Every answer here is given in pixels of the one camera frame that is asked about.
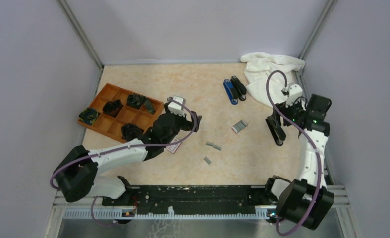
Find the blue stapler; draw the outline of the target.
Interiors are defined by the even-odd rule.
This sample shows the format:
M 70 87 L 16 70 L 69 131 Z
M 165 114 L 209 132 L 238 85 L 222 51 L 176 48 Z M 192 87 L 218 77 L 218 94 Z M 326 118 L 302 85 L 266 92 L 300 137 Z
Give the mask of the blue stapler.
M 226 93 L 229 97 L 229 100 L 230 102 L 233 104 L 233 105 L 237 105 L 238 104 L 238 98 L 239 98 L 239 93 L 237 91 L 237 89 L 235 88 L 235 86 L 231 83 L 231 81 L 229 79 L 225 79 L 223 81 L 223 86 L 226 90 Z

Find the black stapler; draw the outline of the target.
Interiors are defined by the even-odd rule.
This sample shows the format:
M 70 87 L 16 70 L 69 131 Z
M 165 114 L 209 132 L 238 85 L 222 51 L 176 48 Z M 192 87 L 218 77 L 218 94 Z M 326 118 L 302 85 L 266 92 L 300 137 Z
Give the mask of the black stapler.
M 238 92 L 238 99 L 241 100 L 241 101 L 245 101 L 246 100 L 247 89 L 244 86 L 244 84 L 241 83 L 241 81 L 238 79 L 237 76 L 232 76 L 230 81 L 233 84 L 234 88 Z
M 277 146 L 282 146 L 286 140 L 286 133 L 284 132 L 280 123 L 279 116 L 268 116 L 266 123 Z

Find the orange wooden divided tray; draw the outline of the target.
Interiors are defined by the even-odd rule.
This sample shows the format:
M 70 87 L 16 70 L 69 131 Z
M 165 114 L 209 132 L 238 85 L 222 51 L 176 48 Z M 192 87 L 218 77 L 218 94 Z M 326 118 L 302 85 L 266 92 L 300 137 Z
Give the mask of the orange wooden divided tray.
M 164 109 L 164 104 L 146 97 L 150 103 L 146 107 L 130 105 L 128 98 L 139 93 L 107 83 L 95 96 L 91 104 L 80 112 L 77 122 L 94 132 L 107 136 L 121 143 L 138 132 L 145 132 L 153 125 Z

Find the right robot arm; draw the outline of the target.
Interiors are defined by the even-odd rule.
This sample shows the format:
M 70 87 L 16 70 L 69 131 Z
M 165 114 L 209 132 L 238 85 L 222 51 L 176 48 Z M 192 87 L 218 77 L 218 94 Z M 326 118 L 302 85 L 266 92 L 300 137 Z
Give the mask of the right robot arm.
M 283 145 L 286 134 L 283 126 L 296 124 L 301 129 L 300 164 L 296 179 L 289 181 L 279 176 L 268 179 L 264 199 L 276 204 L 276 217 L 294 223 L 305 221 L 302 226 L 315 230 L 334 203 L 324 179 L 325 147 L 330 125 L 325 116 L 331 99 L 313 94 L 306 106 L 297 98 L 294 104 L 276 104 L 266 123 L 276 145 Z

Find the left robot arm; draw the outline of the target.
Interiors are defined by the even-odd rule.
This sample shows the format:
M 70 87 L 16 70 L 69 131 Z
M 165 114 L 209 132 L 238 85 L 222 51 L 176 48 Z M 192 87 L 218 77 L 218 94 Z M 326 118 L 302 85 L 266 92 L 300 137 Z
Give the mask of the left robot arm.
M 188 121 L 185 115 L 163 113 L 144 134 L 118 146 L 98 150 L 76 146 L 55 169 L 50 185 L 61 191 L 69 203 L 87 196 L 98 196 L 127 205 L 133 199 L 129 182 L 123 176 L 113 178 L 103 173 L 158 156 L 174 143 L 173 140 L 181 131 L 197 132 L 202 116 L 195 111 L 191 111 L 190 116 L 192 120 Z

